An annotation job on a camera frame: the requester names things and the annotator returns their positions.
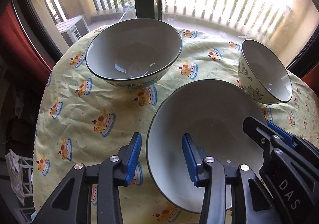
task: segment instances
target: metal screw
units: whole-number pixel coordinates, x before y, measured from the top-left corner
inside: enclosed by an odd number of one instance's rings
[[[111,156],[111,157],[110,157],[110,160],[111,160],[112,162],[117,162],[119,159],[120,159],[120,158],[119,158],[118,156]]]
[[[77,164],[75,164],[74,168],[75,168],[76,170],[80,170],[80,169],[83,168],[83,164],[82,164],[82,163],[77,163]]]
[[[215,161],[215,159],[213,157],[205,157],[205,161],[207,163],[213,163]]]
[[[249,170],[249,166],[248,166],[248,165],[245,165],[245,164],[241,165],[240,168],[241,168],[241,170],[243,170],[243,171],[248,171],[248,170]]]
[[[274,148],[274,151],[275,151],[277,154],[279,154],[279,155],[282,155],[282,154],[283,154],[282,150],[280,150],[280,149],[278,149],[278,148]]]

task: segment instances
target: tablecloth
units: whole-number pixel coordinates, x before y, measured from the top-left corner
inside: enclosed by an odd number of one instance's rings
[[[129,187],[119,189],[124,223],[197,222],[199,215],[170,204],[154,185],[146,163],[146,136],[157,108],[178,87],[201,79],[221,79],[240,86],[240,44],[177,28],[183,49],[167,74],[148,88],[123,89],[97,78],[86,67],[86,50],[106,27],[77,41],[55,65],[47,81],[34,146],[35,209],[40,210],[74,164],[99,164],[128,144],[134,132],[140,132],[143,142],[134,180]],[[259,105],[268,120],[318,146],[318,98],[301,79],[288,74],[293,88],[291,101]],[[207,102],[218,101],[212,97]],[[94,184],[92,223],[96,223],[96,191]]]

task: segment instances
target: green rim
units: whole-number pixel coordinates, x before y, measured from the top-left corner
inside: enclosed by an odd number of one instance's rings
[[[155,186],[156,186],[157,189],[160,191],[160,193],[165,197],[165,199],[167,199],[171,204],[175,205],[176,207],[178,207],[178,208],[180,208],[180,209],[182,209],[182,210],[184,210],[184,211],[191,212],[191,213],[195,213],[195,214],[201,214],[201,213],[200,213],[200,212],[194,212],[194,211],[190,211],[190,210],[184,209],[184,208],[180,207],[179,205],[175,204],[175,203],[174,203],[173,201],[171,201],[171,200],[164,194],[164,192],[162,192],[162,190],[158,187],[158,185],[157,185],[157,183],[156,183],[156,181],[155,181],[155,178],[154,178],[154,176],[153,176],[153,174],[152,174],[152,171],[151,171],[151,168],[150,168],[150,164],[149,164],[149,161],[148,161],[148,139],[149,139],[150,130],[151,130],[153,121],[154,121],[154,119],[155,119],[155,117],[156,117],[158,111],[159,111],[160,108],[162,107],[162,105],[166,102],[166,100],[167,100],[168,98],[170,98],[177,90],[181,89],[182,87],[185,87],[185,86],[187,86],[187,85],[189,85],[189,84],[193,84],[193,83],[199,82],[199,81],[209,81],[209,82],[220,81],[220,82],[225,82],[225,83],[227,83],[227,84],[231,84],[231,85],[237,87],[238,89],[240,89],[240,92],[245,93],[245,95],[247,95],[247,97],[249,97],[249,98],[251,99],[251,101],[253,101],[253,102],[256,104],[256,106],[259,108],[261,114],[264,116],[264,114],[263,114],[261,108],[258,106],[258,103],[257,103],[245,90],[241,89],[240,87],[238,87],[238,86],[235,85],[235,84],[232,84],[232,83],[227,82],[227,81],[224,81],[224,80],[219,80],[219,79],[201,79],[201,80],[197,80],[197,81],[193,81],[193,82],[184,84],[184,85],[180,86],[179,88],[177,88],[175,91],[173,91],[168,97],[166,97],[166,98],[164,99],[164,101],[160,104],[160,106],[157,108],[157,110],[156,110],[156,112],[155,112],[155,114],[154,114],[154,116],[153,116],[153,118],[152,118],[150,127],[149,127],[148,132],[147,132],[147,138],[146,138],[146,162],[147,162],[148,171],[149,171],[149,173],[150,173],[150,175],[151,175],[151,177],[152,177],[152,180],[153,180]]]
[[[130,19],[130,20],[122,21],[122,22],[127,22],[127,21],[132,21],[132,20],[155,20],[155,19],[150,19],[150,18],[135,18],[135,19]],[[113,24],[113,25],[111,25],[111,26],[109,26],[109,27],[103,29],[101,32],[104,32],[106,29],[109,29],[109,28],[111,28],[112,26],[114,26],[114,25],[116,25],[116,24],[119,24],[119,23],[115,23],[115,24]],[[104,79],[104,80],[107,80],[107,81],[113,81],[113,82],[131,81],[131,80],[143,79],[143,78],[146,78],[146,77],[155,75],[156,73],[161,72],[161,71],[163,71],[163,70],[169,68],[171,65],[173,65],[174,62],[176,61],[176,59],[178,59],[179,55],[181,54],[181,50],[183,49],[183,41],[182,41],[182,39],[181,39],[180,34],[178,33],[178,31],[177,31],[173,26],[171,26],[171,25],[169,25],[169,26],[172,27],[172,28],[175,30],[175,32],[177,33],[177,35],[178,35],[178,37],[179,37],[179,39],[180,39],[180,42],[181,42],[180,50],[179,50],[179,52],[177,53],[176,57],[175,57],[168,65],[162,67],[161,69],[159,69],[159,70],[157,70],[157,71],[155,71],[155,72],[153,72],[153,73],[150,73],[150,74],[148,74],[148,75],[141,76],[141,77],[127,78],[127,79],[106,78],[106,77],[99,76],[98,74],[94,73],[93,70],[91,70],[90,67],[89,67],[89,65],[87,64],[87,52],[88,52],[88,50],[89,50],[89,47],[91,46],[91,44],[92,44],[93,41],[95,40],[95,38],[96,38],[97,36],[99,36],[101,32],[99,32],[98,35],[96,35],[96,36],[94,37],[94,39],[90,42],[90,45],[87,47],[87,51],[86,51],[86,53],[85,53],[85,64],[87,65],[87,68],[89,69],[89,71],[90,71],[93,75],[97,76],[98,78],[101,78],[101,79]]]

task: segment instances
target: balcony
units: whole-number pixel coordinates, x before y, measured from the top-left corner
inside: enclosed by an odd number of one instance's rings
[[[89,31],[136,18],[134,0],[43,2],[51,23],[59,24],[82,15]],[[236,42],[256,39],[268,46],[284,65],[300,52],[319,22],[319,13],[311,0],[163,0],[162,5],[163,20],[173,26],[203,30]]]

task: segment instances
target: bowl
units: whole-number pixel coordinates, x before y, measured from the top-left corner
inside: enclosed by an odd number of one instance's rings
[[[199,80],[173,92],[158,108],[148,131],[146,158],[150,174],[168,201],[189,212],[200,213],[205,188],[190,180],[181,140],[190,133],[224,165],[249,165],[258,172],[263,150],[243,132],[243,122],[253,116],[266,124],[257,103],[238,86],[221,80]],[[232,205],[226,185],[226,208]]]
[[[169,24],[131,19],[101,31],[87,49],[86,63],[95,76],[114,86],[142,88],[161,79],[181,49],[181,36]]]
[[[238,60],[238,76],[243,89],[257,102],[289,102],[292,85],[286,68],[266,46],[244,40]]]

